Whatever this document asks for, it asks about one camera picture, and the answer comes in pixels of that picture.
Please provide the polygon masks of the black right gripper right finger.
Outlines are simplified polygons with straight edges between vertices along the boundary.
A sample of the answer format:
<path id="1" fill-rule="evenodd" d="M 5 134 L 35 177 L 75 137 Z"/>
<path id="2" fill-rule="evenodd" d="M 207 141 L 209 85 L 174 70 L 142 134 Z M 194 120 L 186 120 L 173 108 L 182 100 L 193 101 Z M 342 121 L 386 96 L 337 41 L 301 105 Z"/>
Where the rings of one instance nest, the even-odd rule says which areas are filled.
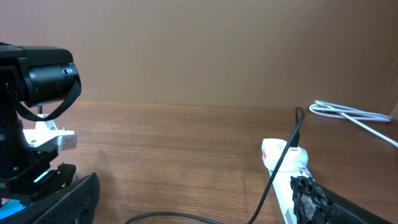
<path id="1" fill-rule="evenodd" d="M 390 224 L 370 211 L 316 183 L 312 178 L 290 178 L 293 213 L 306 224 Z"/>

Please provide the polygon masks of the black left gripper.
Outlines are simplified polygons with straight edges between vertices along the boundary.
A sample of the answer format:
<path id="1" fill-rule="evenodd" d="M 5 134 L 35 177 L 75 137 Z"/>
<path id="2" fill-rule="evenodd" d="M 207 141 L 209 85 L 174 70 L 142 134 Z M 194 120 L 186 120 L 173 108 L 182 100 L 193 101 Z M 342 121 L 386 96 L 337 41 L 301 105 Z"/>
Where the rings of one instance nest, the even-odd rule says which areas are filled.
<path id="1" fill-rule="evenodd" d="M 1 162 L 1 198 L 32 203 L 70 185 L 76 166 L 62 163 L 52 170 L 50 162 L 57 156 L 55 146 L 40 146 Z"/>

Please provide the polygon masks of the blue Galaxy smartphone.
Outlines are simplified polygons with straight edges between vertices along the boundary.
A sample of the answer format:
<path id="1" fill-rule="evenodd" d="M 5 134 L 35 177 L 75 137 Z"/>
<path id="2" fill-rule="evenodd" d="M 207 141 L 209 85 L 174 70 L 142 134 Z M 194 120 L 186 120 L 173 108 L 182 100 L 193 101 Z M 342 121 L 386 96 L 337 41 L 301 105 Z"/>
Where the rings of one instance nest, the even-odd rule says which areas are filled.
<path id="1" fill-rule="evenodd" d="M 25 206 L 19 200 L 7 199 L 1 201 L 1 219 L 10 217 L 11 215 L 24 210 Z"/>

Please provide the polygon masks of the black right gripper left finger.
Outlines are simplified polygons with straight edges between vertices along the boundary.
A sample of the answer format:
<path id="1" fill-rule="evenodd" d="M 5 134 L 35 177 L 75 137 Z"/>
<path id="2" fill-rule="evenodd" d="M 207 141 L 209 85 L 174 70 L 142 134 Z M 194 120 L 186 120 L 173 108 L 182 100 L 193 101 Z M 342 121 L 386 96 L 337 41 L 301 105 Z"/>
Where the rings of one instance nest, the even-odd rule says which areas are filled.
<path id="1" fill-rule="evenodd" d="M 92 223 L 100 199 L 97 173 L 1 219 L 1 223 Z"/>

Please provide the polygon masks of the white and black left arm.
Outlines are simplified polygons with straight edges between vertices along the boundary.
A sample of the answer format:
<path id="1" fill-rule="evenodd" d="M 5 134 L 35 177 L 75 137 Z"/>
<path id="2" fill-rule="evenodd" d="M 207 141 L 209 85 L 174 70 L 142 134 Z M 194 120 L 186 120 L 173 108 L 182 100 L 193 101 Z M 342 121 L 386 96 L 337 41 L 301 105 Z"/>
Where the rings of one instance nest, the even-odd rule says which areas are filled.
<path id="1" fill-rule="evenodd" d="M 76 146 L 76 134 L 55 119 L 81 89 L 68 50 L 1 43 L 1 198 L 30 204 L 73 182 L 73 164 L 50 163 Z"/>

